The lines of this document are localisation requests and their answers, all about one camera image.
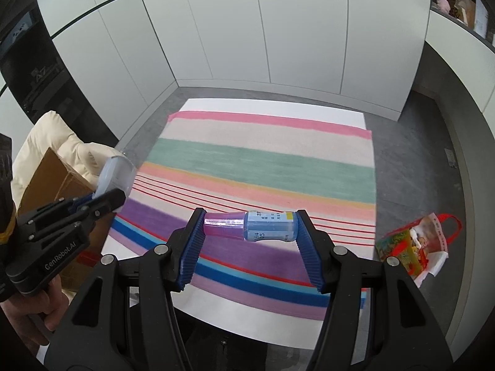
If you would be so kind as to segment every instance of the metal screw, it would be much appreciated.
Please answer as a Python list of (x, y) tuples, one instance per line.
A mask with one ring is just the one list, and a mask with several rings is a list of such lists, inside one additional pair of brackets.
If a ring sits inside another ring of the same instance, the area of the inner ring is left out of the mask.
[(337, 255), (345, 255), (347, 254), (347, 248), (343, 247), (342, 245), (337, 245), (334, 247), (334, 252)]
[(389, 264), (392, 267), (396, 267), (398, 264), (400, 264), (400, 262), (396, 257), (388, 257), (387, 264)]
[(100, 261), (103, 265), (109, 265), (113, 262), (113, 255), (112, 254), (103, 255)]
[(168, 247), (165, 244), (157, 245), (154, 250), (155, 254), (163, 255), (168, 252)]

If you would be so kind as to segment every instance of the blue gripper pad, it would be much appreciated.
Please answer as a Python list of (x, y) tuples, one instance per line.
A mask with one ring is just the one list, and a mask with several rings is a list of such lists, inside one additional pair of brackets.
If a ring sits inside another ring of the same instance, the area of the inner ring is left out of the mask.
[(306, 272), (308, 273), (311, 284), (321, 293), (321, 288), (324, 283), (323, 274), (321, 272), (321, 258), (316, 251), (313, 241), (309, 236), (309, 232), (299, 214), (298, 221), (298, 237), (295, 239), (295, 242), (298, 244), (299, 252), (303, 258), (304, 266), (306, 267)]
[(179, 279), (177, 280), (177, 284), (181, 290), (184, 290), (184, 287), (191, 282), (197, 259), (200, 257), (200, 251), (205, 237), (203, 231), (205, 215), (206, 211), (203, 211), (181, 256), (181, 269)]

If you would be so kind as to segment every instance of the purple stripe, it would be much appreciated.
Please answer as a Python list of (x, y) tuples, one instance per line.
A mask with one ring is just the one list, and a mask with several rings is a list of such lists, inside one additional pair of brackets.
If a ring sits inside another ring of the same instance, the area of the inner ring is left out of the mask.
[(145, 249), (145, 248), (141, 247), (139, 244), (136, 244), (135, 242), (129, 240), (126, 236), (124, 236), (123, 234), (117, 232), (116, 230), (114, 230), (112, 228), (108, 232), (108, 235), (137, 255), (144, 255), (147, 251), (147, 249)]
[(325, 318), (325, 312), (327, 310), (324, 307), (294, 304), (258, 296), (246, 291), (234, 289), (233, 287), (226, 286), (197, 274), (192, 276), (191, 284), (216, 296), (226, 298), (230, 301), (235, 301), (236, 303), (263, 309), (264, 311), (290, 315), (292, 317), (322, 321), (323, 318)]
[[(183, 228), (184, 220), (128, 199), (121, 212), (124, 218), (161, 237)], [(269, 276), (309, 283), (308, 273), (298, 251), (280, 250), (254, 242), (208, 236), (202, 254), (244, 269)]]

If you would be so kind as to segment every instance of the bottle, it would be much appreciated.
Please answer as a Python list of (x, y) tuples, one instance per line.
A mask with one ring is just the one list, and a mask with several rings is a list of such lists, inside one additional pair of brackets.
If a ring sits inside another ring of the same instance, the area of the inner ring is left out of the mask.
[(295, 241), (298, 216), (295, 212), (207, 213), (204, 234), (246, 241)]

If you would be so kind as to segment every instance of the colorful striped towel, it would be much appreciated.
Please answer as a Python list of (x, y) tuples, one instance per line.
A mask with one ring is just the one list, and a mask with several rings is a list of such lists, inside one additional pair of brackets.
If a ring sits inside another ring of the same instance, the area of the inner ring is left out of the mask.
[[(169, 117), (112, 225), (107, 251), (117, 247), (122, 252), (125, 247), (132, 251), (128, 255), (142, 255), (184, 227), (193, 209), (202, 206), (220, 212), (306, 209), (335, 244), (372, 258), (374, 156), (371, 132), (364, 129), (361, 113), (266, 102), (281, 107), (270, 113), (263, 105), (250, 105), (253, 101), (211, 100), (191, 99)], [(360, 127), (348, 125), (346, 116)], [(174, 299), (178, 308), (195, 316), (199, 311), (204, 321), (277, 344), (288, 341), (259, 331), (246, 333), (245, 325), (239, 328), (232, 321), (226, 326), (219, 305), (211, 304), (207, 311), (200, 307), (213, 295), (222, 305), (227, 300), (240, 304), (237, 311), (249, 307), (261, 310), (262, 319), (270, 314), (300, 318), (313, 328), (321, 325), (329, 299), (309, 283), (295, 242), (207, 237), (191, 285), (199, 301), (191, 303), (186, 289), (181, 299)], [(308, 343), (291, 340), (289, 345)]]

